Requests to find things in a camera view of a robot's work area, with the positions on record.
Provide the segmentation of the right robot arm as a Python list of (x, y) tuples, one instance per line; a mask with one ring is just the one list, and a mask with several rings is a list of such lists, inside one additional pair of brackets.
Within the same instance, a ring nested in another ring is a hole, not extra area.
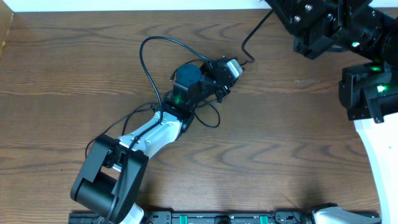
[(397, 222), (397, 19), (367, 0), (268, 0), (294, 37), (294, 50), (315, 59), (347, 50), (367, 63), (344, 68), (338, 96), (367, 155), (381, 216), (364, 217), (338, 206), (314, 209), (313, 223)]

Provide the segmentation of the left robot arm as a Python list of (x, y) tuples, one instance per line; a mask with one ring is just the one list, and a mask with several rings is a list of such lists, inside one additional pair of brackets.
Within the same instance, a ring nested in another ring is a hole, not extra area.
[(143, 221), (145, 212), (136, 199), (149, 159), (187, 131), (199, 103), (212, 95), (217, 101), (228, 95), (243, 71), (234, 58), (178, 67), (171, 77), (173, 90), (152, 119), (118, 138), (101, 134), (95, 139), (72, 186), (71, 199), (105, 223)]

